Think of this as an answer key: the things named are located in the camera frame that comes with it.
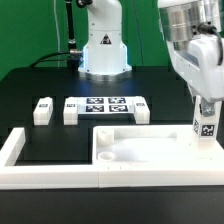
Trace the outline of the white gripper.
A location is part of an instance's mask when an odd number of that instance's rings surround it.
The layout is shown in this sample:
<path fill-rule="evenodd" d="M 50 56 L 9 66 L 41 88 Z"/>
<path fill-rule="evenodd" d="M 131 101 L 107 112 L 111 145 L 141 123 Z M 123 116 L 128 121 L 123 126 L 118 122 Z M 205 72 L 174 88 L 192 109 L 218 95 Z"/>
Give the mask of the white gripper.
<path fill-rule="evenodd" d="M 224 101 L 224 62 L 218 66 L 217 37 L 202 35 L 191 40 L 186 51 L 176 51 L 171 42 L 167 47 L 174 70 L 188 83 L 192 103 L 200 95 L 202 115 L 213 116 L 210 102 Z"/>

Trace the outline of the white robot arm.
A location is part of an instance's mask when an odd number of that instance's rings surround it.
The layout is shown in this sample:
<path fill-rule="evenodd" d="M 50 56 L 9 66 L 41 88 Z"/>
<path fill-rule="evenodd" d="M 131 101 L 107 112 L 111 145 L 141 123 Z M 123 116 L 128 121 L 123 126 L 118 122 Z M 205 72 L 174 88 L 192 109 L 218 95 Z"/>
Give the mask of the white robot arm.
<path fill-rule="evenodd" d="M 131 69 L 121 38 L 119 0 L 76 0 L 88 15 L 88 41 L 79 71 L 94 78 L 115 77 Z M 224 101 L 224 0 L 157 0 L 158 27 L 174 70 L 201 98 L 210 117 Z"/>

